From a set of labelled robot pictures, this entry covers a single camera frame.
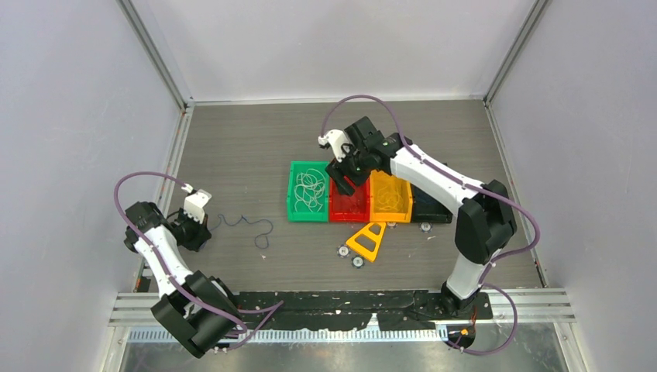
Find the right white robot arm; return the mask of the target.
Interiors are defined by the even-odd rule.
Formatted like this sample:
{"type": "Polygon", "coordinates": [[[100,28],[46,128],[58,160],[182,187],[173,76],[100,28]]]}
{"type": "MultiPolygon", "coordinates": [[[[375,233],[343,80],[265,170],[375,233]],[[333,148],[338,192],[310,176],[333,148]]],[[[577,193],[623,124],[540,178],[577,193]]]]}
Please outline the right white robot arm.
{"type": "Polygon", "coordinates": [[[506,186],[460,174],[436,162],[400,131],[385,136],[366,116],[345,129],[323,131],[318,145],[333,152],[326,171],[340,194],[352,195],[374,171],[382,171],[409,182],[452,213],[459,255],[440,298],[453,318],[469,312],[486,266],[518,230],[506,186]]]}

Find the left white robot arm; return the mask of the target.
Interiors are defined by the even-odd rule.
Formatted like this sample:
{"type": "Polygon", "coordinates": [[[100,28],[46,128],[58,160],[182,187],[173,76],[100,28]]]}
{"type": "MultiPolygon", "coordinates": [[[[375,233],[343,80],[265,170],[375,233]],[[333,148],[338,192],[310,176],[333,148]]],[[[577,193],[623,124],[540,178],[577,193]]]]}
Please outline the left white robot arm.
{"type": "Polygon", "coordinates": [[[199,251],[210,240],[207,219],[198,221],[179,210],[169,221],[149,201],[138,201],[125,214],[129,225],[124,243],[146,260],[157,283],[153,317],[192,356],[200,358],[229,333],[247,330],[238,302],[223,282],[191,271],[181,257],[181,247],[199,251]]]}

